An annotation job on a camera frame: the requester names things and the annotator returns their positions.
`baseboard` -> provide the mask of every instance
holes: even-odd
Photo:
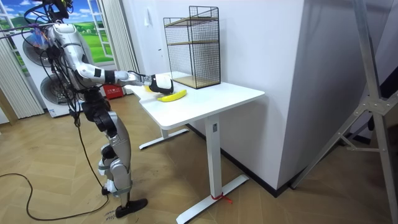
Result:
[[[202,139],[204,139],[206,141],[206,136],[204,134],[202,134],[200,131],[198,131],[196,128],[194,128],[190,124],[186,124],[186,126],[189,129],[191,129],[194,133],[196,133],[199,137],[201,137]],[[224,149],[222,149],[222,148],[220,148],[220,149],[221,149],[221,155],[223,155],[225,158],[227,158],[229,161],[231,161],[234,165],[236,165],[239,169],[241,169],[247,176],[249,176],[252,180],[256,181],[262,188],[264,188],[266,191],[268,191],[275,198],[278,197],[281,193],[283,193],[288,188],[291,180],[296,178],[296,176],[295,176],[290,181],[288,181],[286,184],[284,184],[283,186],[279,187],[278,189],[274,189],[267,182],[262,180],[257,174],[255,174],[253,171],[251,171],[245,165],[240,163],[233,156],[229,155]]]

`metal stand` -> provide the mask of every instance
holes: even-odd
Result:
[[[220,122],[218,114],[205,118],[205,126],[211,195],[181,213],[176,219],[178,224],[188,222],[204,209],[223,198],[222,195],[230,193],[236,187],[249,180],[249,177],[242,174],[223,187],[221,183]]]
[[[182,134],[182,133],[186,133],[186,132],[189,131],[189,130],[185,128],[185,129],[181,129],[181,130],[176,131],[176,132],[171,133],[171,134],[169,134],[169,133],[167,132],[167,130],[160,129],[160,131],[162,132],[162,137],[160,137],[160,138],[158,138],[158,139],[155,139],[155,140],[152,140],[152,141],[150,141],[150,142],[147,142],[147,143],[144,143],[144,144],[140,145],[140,146],[139,146],[139,149],[141,149],[141,150],[142,150],[142,149],[145,149],[145,148],[147,148],[147,147],[149,147],[149,146],[151,146],[151,145],[160,143],[160,142],[165,141],[165,140],[167,140],[167,139],[169,139],[169,138],[178,136],[178,135],[180,135],[180,134]]]
[[[308,165],[308,167],[299,175],[299,177],[291,185],[293,189],[307,176],[307,174],[315,167],[316,164],[327,154],[327,152],[336,144],[340,138],[347,142],[353,151],[376,151],[380,153],[384,179],[386,181],[387,195],[389,199],[392,223],[398,224],[398,203],[396,192],[396,180],[392,166],[392,151],[389,149],[389,139],[386,130],[384,115],[394,107],[398,102],[398,91],[395,92],[388,100],[380,98],[379,79],[377,77],[376,63],[374,60],[374,52],[372,40],[369,35],[368,21],[366,17],[366,5],[363,0],[353,0],[356,23],[359,32],[359,44],[365,67],[366,80],[368,82],[369,96],[357,107],[354,113],[344,122],[342,127],[337,130],[336,134],[322,148],[321,152]],[[373,114],[375,130],[379,149],[364,149],[355,147],[348,139],[344,137],[344,133],[365,111]]]

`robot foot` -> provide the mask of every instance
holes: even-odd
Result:
[[[146,198],[142,198],[142,199],[135,200],[135,201],[129,201],[127,203],[126,208],[122,208],[122,206],[119,206],[116,209],[116,211],[115,211],[116,218],[121,218],[127,214],[139,211],[142,208],[144,208],[145,206],[147,206],[147,204],[148,204],[148,200]]]
[[[110,193],[111,193],[111,192],[108,191],[107,188],[105,188],[105,187],[103,187],[102,190],[101,190],[101,194],[104,195],[104,196],[105,196],[105,195],[108,195],[108,194],[110,194]]]

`desk foot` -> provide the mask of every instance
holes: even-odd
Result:
[[[226,184],[223,187],[223,193],[224,195],[230,193],[233,189],[238,187],[239,185],[245,183],[245,181],[249,180],[249,177],[246,175],[242,174],[239,177],[235,178],[228,184]],[[213,200],[211,195],[208,196],[207,198],[203,199],[196,205],[192,206],[189,208],[187,211],[181,213],[176,219],[178,224],[183,224],[191,220],[193,217],[197,216],[199,213],[204,211],[204,209],[208,208],[210,205],[213,205],[217,200]]]
[[[144,143],[144,144],[142,144],[142,145],[139,146],[139,149],[145,149],[145,148],[147,148],[147,147],[149,147],[149,146],[151,146],[151,145],[160,143],[160,142],[162,142],[162,141],[164,141],[164,140],[167,140],[167,139],[169,139],[169,138],[178,136],[178,135],[180,135],[180,134],[182,134],[182,133],[186,133],[187,131],[189,131],[189,130],[186,129],[186,128],[185,128],[185,129],[181,129],[181,130],[176,131],[176,132],[174,132],[174,133],[168,134],[168,136],[167,136],[166,138],[165,138],[165,137],[160,137],[160,138],[158,138],[158,139],[155,139],[155,140],[152,140],[152,141],[150,141],[150,142]]]

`power cord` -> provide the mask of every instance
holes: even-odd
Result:
[[[102,189],[103,186],[102,186],[100,180],[98,179],[97,175],[95,174],[95,172],[94,172],[94,170],[93,170],[93,167],[91,166],[90,160],[88,159],[87,152],[86,152],[86,147],[85,147],[85,145],[84,145],[84,143],[83,143],[83,138],[81,137],[81,131],[80,131],[80,127],[79,127],[79,126],[77,127],[77,130],[78,130],[78,132],[79,132],[79,138],[80,138],[81,146],[83,146],[83,150],[84,150],[84,152],[85,152],[85,156],[86,156],[86,159],[87,159],[87,163],[88,163],[88,165],[90,166],[90,169],[91,169],[92,173],[94,174],[95,179],[97,180],[99,186],[101,186],[101,189]],[[108,197],[108,195],[107,195],[107,196],[106,196],[106,202],[105,202],[104,204],[102,204],[99,208],[94,209],[94,210],[89,211],[89,212],[78,213],[78,214],[69,215],[69,216],[60,217],[60,218],[37,218],[37,217],[34,217],[33,215],[31,215],[30,212],[29,212],[29,203],[30,203],[30,200],[31,200],[32,195],[33,195],[33,186],[32,186],[32,184],[31,184],[31,182],[29,181],[29,179],[28,179],[26,176],[24,176],[24,175],[22,175],[22,174],[18,174],[18,173],[3,174],[3,175],[0,175],[0,178],[1,178],[1,177],[5,177],[5,176],[9,176],[9,175],[18,175],[18,176],[21,176],[21,177],[25,178],[25,180],[26,180],[27,183],[29,184],[29,187],[30,187],[30,194],[29,194],[29,198],[27,199],[27,203],[26,203],[26,214],[27,214],[29,217],[31,217],[32,219],[37,220],[37,221],[56,221],[56,220],[63,220],[63,219],[67,219],[67,218],[73,218],[73,217],[77,217],[77,216],[80,216],[80,215],[86,215],[86,214],[89,214],[89,213],[97,212],[98,210],[102,209],[102,208],[107,204],[107,202],[109,201],[109,197]]]

